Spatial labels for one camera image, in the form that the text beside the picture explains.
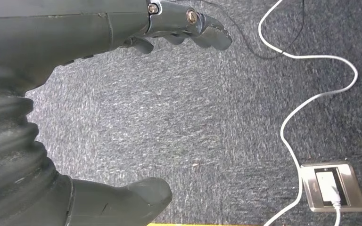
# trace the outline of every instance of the robotic finger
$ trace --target robotic finger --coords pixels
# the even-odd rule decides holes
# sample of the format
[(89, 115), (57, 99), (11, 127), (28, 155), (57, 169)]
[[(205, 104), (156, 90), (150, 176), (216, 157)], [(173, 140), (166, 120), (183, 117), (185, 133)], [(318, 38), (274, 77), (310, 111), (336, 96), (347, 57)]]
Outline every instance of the robotic finger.
[(163, 37), (171, 44), (179, 45), (191, 38), (201, 48), (213, 47), (226, 50), (232, 38), (216, 19), (197, 12), (194, 8), (174, 2), (152, 0), (148, 4), (149, 26), (143, 37), (131, 37), (121, 46), (135, 47), (142, 53), (150, 53), (153, 45), (145, 37)]

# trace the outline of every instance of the robotic arm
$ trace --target robotic arm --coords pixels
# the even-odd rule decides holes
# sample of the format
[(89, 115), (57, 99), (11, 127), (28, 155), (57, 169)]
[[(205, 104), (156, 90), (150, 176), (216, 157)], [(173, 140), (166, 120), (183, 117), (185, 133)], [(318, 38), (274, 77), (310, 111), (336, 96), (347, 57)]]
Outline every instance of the robotic arm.
[(25, 93), (58, 65), (116, 48), (150, 53), (146, 38), (192, 39), (227, 49), (223, 25), (194, 8), (162, 0), (0, 0), (0, 226), (145, 226), (172, 193), (158, 178), (125, 187), (59, 174)]

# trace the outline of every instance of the metal screw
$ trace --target metal screw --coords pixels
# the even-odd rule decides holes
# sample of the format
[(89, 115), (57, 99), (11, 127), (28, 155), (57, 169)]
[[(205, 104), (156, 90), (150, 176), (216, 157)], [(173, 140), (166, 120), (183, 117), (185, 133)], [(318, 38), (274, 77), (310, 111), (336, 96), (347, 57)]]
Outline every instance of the metal screw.
[(156, 4), (149, 4), (149, 5), (148, 5), (148, 12), (149, 12), (150, 14), (156, 14), (156, 13), (159, 12), (159, 7), (157, 7)]
[(196, 24), (196, 22), (197, 22), (197, 14), (193, 9), (188, 9), (188, 11), (187, 11), (187, 20), (191, 25)]

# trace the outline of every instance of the floor outlet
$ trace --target floor outlet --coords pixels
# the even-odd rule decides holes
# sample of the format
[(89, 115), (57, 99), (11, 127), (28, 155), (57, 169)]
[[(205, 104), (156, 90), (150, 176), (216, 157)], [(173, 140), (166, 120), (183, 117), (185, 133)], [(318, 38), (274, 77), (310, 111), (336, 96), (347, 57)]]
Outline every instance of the floor outlet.
[(350, 163), (304, 164), (301, 174), (312, 211), (335, 212), (327, 192), (327, 188), (333, 185), (341, 198), (341, 212), (362, 212), (362, 192)]

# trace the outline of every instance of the plug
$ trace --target plug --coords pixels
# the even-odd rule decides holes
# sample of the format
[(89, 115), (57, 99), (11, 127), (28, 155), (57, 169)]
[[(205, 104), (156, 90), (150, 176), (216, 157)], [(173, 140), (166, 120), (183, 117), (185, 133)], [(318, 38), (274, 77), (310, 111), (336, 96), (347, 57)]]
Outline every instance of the plug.
[(324, 202), (331, 202), (335, 209), (341, 207), (341, 197), (331, 171), (317, 172), (317, 181)]

